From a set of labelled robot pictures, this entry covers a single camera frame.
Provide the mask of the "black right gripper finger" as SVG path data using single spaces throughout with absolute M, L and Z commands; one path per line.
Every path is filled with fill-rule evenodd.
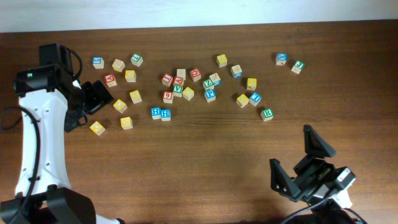
M 301 190 L 298 185 L 287 175 L 280 161 L 270 159 L 271 189 L 293 202 L 298 202 Z
M 308 124 L 303 126 L 305 153 L 317 158 L 334 157 L 336 151 Z

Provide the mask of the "green R block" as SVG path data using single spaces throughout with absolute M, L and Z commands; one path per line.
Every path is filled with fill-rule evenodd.
M 274 117 L 274 112 L 271 108 L 267 108 L 261 111 L 261 118 L 263 121 L 272 120 Z

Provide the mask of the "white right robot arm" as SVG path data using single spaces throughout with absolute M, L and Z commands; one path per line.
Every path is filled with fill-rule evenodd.
M 337 168 L 326 161 L 336 151 L 308 124 L 303 126 L 306 155 L 289 176 L 277 159 L 270 159 L 271 189 L 293 202 L 307 206 L 281 223 L 366 223 L 354 212 L 348 189 L 356 175 L 348 167 Z

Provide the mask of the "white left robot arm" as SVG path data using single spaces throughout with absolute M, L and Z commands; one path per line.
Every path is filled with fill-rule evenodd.
M 93 202 L 72 190 L 65 164 L 65 133 L 82 126 L 81 119 L 113 102 L 97 80 L 80 83 L 71 56 L 58 43 L 39 47 L 39 67 L 19 72 L 14 90 L 23 125 L 22 165 L 12 200 L 1 202 L 4 223 L 122 223 L 95 211 Z

